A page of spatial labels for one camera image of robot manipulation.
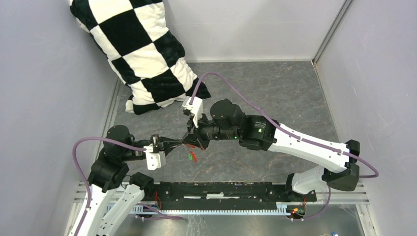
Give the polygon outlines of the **silver keyring with red tool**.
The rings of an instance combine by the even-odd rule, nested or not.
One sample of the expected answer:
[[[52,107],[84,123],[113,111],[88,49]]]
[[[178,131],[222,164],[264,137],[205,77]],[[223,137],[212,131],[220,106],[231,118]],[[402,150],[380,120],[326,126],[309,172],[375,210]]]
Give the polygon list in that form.
[[[197,163],[196,155],[193,152],[193,149],[196,148],[196,145],[183,142],[182,143],[182,146],[188,151],[188,155],[191,155],[192,156],[192,161],[194,163]]]

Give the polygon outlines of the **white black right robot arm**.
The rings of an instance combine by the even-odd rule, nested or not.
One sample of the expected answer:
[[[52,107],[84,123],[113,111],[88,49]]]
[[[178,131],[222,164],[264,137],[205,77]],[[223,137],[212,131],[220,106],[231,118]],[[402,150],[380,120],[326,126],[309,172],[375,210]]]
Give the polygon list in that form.
[[[187,97],[182,107],[189,116],[184,144],[205,150],[210,141],[237,140],[249,150],[280,152],[316,163],[311,170],[288,175],[284,195],[291,201],[326,187],[347,192],[356,188],[359,166],[349,155],[359,150],[357,141],[334,143],[305,135],[264,116],[246,115],[228,99],[211,106],[211,119],[197,97]]]

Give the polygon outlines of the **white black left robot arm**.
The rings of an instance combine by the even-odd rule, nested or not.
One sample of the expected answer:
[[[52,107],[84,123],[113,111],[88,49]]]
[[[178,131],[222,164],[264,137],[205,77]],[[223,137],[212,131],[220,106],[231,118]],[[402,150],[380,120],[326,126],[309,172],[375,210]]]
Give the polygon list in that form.
[[[71,236],[112,236],[136,205],[158,214],[160,219],[168,216],[161,213],[162,200],[153,178],[140,172],[133,174],[123,194],[111,209],[108,204],[129,171],[128,161],[145,160],[150,170],[165,164],[166,155],[181,145],[180,140],[152,136],[149,140],[136,141],[124,125],[116,125],[107,131],[104,138],[87,137],[80,139],[73,147],[72,154],[79,168],[76,151],[85,141],[102,141],[103,148],[91,166],[89,176],[82,175],[87,193],[83,201]]]

